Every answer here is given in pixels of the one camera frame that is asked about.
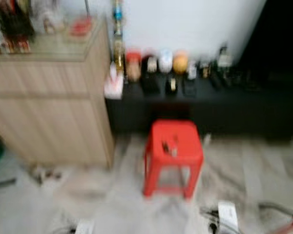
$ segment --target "stool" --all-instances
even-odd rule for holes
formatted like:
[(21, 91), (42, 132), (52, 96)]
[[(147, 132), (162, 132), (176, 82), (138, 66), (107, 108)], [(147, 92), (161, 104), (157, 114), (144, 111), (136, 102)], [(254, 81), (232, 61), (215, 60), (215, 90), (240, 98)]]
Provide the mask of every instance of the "stool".
[[(203, 164), (203, 150), (196, 125), (191, 121), (158, 120), (153, 123), (146, 144), (144, 196), (155, 190), (182, 192), (191, 198)], [(173, 166), (181, 170), (188, 166), (190, 175), (184, 188), (158, 188), (161, 169)]]

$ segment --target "cabinet door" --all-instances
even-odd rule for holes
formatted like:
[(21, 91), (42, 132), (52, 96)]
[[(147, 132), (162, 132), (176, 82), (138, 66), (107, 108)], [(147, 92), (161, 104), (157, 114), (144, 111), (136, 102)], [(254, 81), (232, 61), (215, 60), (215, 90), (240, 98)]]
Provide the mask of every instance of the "cabinet door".
[(106, 166), (99, 129), (86, 99), (0, 99), (0, 136), (29, 164)]

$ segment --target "floor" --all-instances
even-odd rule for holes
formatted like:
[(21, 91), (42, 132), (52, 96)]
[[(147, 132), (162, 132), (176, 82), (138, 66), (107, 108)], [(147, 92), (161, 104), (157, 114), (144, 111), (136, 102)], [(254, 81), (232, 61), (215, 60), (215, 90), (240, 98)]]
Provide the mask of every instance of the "floor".
[(141, 135), (118, 137), (110, 172), (58, 167), (61, 179), (47, 179), (41, 186), (16, 161), (16, 184), (0, 188), (0, 234), (57, 233), (80, 219), (91, 220), (95, 234), (208, 234), (200, 207), (215, 207), (221, 199), (235, 203), (244, 234), (265, 234), (290, 220), (260, 211), (258, 202), (293, 209), (293, 144), (212, 137), (204, 144), (205, 163), (194, 198), (184, 201), (178, 195), (143, 198), (145, 141)]

